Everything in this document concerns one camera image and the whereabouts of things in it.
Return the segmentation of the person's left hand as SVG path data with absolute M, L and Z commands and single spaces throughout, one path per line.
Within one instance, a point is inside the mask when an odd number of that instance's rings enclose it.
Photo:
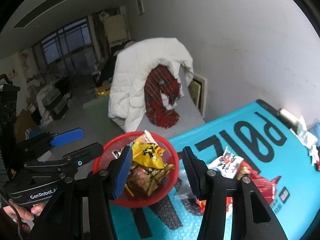
M 28 220 L 33 221 L 36 216 L 39 216 L 41 214 L 42 210 L 44 209 L 45 205 L 47 204 L 47 202 L 35 204 L 31 208 L 31 210 L 29 211 L 25 207 L 21 207 L 21 206 L 16 205 L 12 200 L 9 200 L 9 202 L 16 209 L 16 211 L 18 212 L 18 214 L 23 222 L 26 222 Z M 5 206 L 2 209 L 11 219 L 13 219 L 15 222 L 17 221 L 17 215 L 15 214 L 15 211 L 13 210 L 13 208 L 10 205 Z

